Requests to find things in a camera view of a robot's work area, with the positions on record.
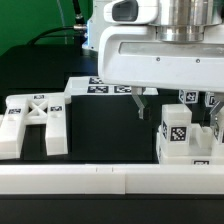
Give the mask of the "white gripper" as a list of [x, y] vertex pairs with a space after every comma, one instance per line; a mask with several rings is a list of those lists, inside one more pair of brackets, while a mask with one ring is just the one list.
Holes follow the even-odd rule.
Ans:
[[102, 33], [98, 74], [107, 84], [136, 86], [139, 118], [150, 119], [146, 88], [224, 92], [224, 25], [196, 43], [162, 42], [152, 26], [110, 26]]

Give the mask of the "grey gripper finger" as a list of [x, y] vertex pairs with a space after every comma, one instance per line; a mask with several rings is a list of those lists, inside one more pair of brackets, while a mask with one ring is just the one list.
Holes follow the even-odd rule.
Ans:
[[217, 101], [210, 110], [210, 126], [213, 127], [216, 123], [216, 115], [224, 106], [224, 102]]

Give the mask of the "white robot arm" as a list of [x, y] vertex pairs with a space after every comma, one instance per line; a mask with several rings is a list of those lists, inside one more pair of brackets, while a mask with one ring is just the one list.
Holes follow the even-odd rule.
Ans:
[[223, 0], [115, 0], [105, 5], [98, 74], [134, 88], [213, 92], [224, 107]]

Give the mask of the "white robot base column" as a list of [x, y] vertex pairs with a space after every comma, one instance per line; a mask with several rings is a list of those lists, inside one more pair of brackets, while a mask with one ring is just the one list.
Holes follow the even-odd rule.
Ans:
[[104, 7], [110, 0], [93, 0], [93, 12], [87, 20], [87, 40], [82, 44], [83, 53], [97, 56], [102, 32], [109, 26], [104, 20]]

